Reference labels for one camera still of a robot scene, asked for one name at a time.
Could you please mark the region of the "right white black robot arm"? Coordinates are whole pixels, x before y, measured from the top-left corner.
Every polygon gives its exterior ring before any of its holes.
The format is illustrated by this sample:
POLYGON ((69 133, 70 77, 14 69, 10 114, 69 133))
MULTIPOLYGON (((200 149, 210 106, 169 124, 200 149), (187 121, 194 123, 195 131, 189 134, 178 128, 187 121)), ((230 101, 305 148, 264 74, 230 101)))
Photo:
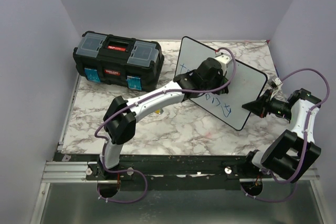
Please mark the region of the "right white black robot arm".
POLYGON ((242 105, 242 108, 260 118, 268 114, 290 122, 286 129, 267 149, 250 151, 241 165, 242 173, 249 178, 255 177, 260 170, 269 170, 280 178, 289 180, 299 167, 299 173, 291 181, 295 183, 321 154, 313 138, 313 126, 319 107, 311 112, 308 128, 305 122, 309 109, 321 102, 311 92, 300 89, 294 91, 286 102, 272 98, 272 91, 265 93, 255 101, 242 105))

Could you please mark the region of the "black plastic toolbox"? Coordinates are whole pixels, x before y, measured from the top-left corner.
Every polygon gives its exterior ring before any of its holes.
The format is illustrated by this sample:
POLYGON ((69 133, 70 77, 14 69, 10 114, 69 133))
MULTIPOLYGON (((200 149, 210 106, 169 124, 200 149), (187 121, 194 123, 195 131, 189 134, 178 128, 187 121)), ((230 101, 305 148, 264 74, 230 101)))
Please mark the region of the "black plastic toolbox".
POLYGON ((88 81, 143 92, 156 89, 164 64, 158 42, 93 31, 82 35, 73 58, 78 73, 88 81))

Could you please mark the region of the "aluminium extrusion frame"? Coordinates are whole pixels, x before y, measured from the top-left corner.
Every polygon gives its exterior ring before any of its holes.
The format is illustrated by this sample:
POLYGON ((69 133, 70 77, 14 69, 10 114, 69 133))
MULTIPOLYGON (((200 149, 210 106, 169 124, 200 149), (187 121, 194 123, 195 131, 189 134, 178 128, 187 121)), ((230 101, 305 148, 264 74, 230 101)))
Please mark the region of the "aluminium extrusion frame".
POLYGON ((53 160, 45 165, 32 223, 328 223, 318 175, 281 185, 246 163, 287 127, 251 115, 238 128, 225 98, 186 101, 152 113, 122 150, 118 170, 98 163, 94 137, 112 99, 140 95, 80 77, 53 160))

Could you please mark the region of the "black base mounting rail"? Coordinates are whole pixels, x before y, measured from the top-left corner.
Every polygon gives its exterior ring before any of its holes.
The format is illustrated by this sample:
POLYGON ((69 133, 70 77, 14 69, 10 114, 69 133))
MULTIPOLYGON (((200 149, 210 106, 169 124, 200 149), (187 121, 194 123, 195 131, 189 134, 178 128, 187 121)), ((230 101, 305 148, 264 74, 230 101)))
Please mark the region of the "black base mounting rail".
POLYGON ((178 155, 121 155, 119 164, 106 172, 98 155, 66 155, 57 152, 53 160, 63 165, 83 164, 84 180, 108 187, 117 181, 122 190, 140 190, 143 178, 131 171, 142 172, 149 190, 240 190, 242 183, 253 186, 269 179, 255 166, 246 163, 244 156, 178 156, 178 155))

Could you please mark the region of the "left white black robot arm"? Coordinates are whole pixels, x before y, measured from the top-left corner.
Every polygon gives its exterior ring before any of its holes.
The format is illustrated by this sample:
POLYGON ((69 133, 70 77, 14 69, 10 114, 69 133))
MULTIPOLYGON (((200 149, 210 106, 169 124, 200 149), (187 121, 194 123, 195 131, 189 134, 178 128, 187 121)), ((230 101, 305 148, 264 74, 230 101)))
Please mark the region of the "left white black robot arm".
POLYGON ((104 179, 116 175, 123 145, 134 137, 136 124, 149 114, 206 93, 228 93, 226 73, 230 60, 224 55, 207 58, 197 69, 177 75, 150 93, 128 100, 122 96, 114 98, 94 134, 96 138, 104 139, 98 173, 104 179))

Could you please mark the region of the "white dry-erase whiteboard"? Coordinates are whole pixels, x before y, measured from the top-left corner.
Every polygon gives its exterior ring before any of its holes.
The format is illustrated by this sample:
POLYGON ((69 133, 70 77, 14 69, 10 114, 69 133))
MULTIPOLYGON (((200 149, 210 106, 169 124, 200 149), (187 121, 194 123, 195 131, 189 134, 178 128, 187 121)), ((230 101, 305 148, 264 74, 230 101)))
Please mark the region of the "white dry-erase whiteboard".
MULTIPOLYGON (((216 53, 211 46, 185 36, 181 40, 175 75, 197 69, 207 58, 217 56, 231 58, 226 50, 216 53)), ((227 94, 207 93, 191 101, 230 127, 240 131, 250 116, 250 112, 243 109, 242 105, 255 101, 262 93, 267 81, 268 77, 265 73, 237 60, 235 76, 228 86, 227 94)))

